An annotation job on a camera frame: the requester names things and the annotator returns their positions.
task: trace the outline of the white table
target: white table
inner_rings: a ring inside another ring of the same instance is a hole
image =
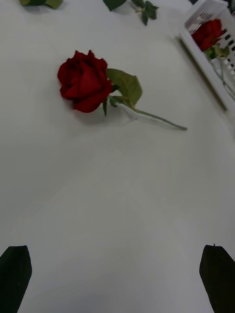
[[[199,264],[206,244],[235,256],[235,143],[175,39],[191,4],[162,4],[145,27],[101,0],[0,3],[0,251],[27,245],[33,265],[20,313],[212,312]],[[90,48],[189,130],[70,111],[57,70]]]

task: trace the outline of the white basket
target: white basket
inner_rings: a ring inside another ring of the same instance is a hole
[[[230,14],[228,3],[221,0],[199,0],[186,14],[180,26],[180,37],[195,58],[196,62],[210,81],[225,107],[235,116],[235,101],[215,73],[206,55],[200,50],[192,38],[192,34],[206,21],[220,19],[223,36],[219,41],[221,47],[229,45],[230,55],[223,60],[225,81],[235,91],[235,19]]]

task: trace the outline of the green leaf fragment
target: green leaf fragment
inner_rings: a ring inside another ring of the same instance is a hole
[[[208,57],[208,59],[215,59],[216,58],[216,54],[214,52],[214,48],[209,48],[207,50],[204,51],[204,53],[206,54],[206,56]]]
[[[141,19],[145,26],[148,24],[148,14],[144,11],[141,13]]]
[[[63,0],[46,0],[45,5],[48,5],[53,9],[57,9],[62,4],[62,2]]]
[[[107,5],[109,10],[112,11],[123,5],[126,0],[103,0],[103,2]]]
[[[45,4],[46,0],[20,0],[22,5],[42,5]]]
[[[150,1],[145,2],[145,11],[150,19],[155,20],[157,18],[157,9],[158,7]]]
[[[138,78],[114,68],[107,69],[107,76],[119,86],[120,93],[125,97],[125,103],[134,108],[143,93]]]
[[[221,58],[227,58],[229,56],[229,45],[227,45],[225,48],[220,48],[219,45],[214,45],[213,48],[216,56]]]
[[[141,9],[144,9],[144,2],[143,2],[143,0],[131,0],[131,1],[137,7],[141,8]]]
[[[107,104],[108,104],[108,100],[107,98],[104,100],[103,103],[103,110],[104,110],[104,115],[107,116]]]

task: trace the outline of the rose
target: rose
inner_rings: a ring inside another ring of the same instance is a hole
[[[215,45],[220,36],[223,35],[220,20],[207,21],[202,24],[195,33],[192,34],[193,39],[202,51],[205,51]]]
[[[112,82],[108,80],[107,63],[97,59],[90,50],[88,55],[75,52],[58,71],[62,84],[63,98],[73,101],[73,109],[84,113],[95,111],[112,92]]]

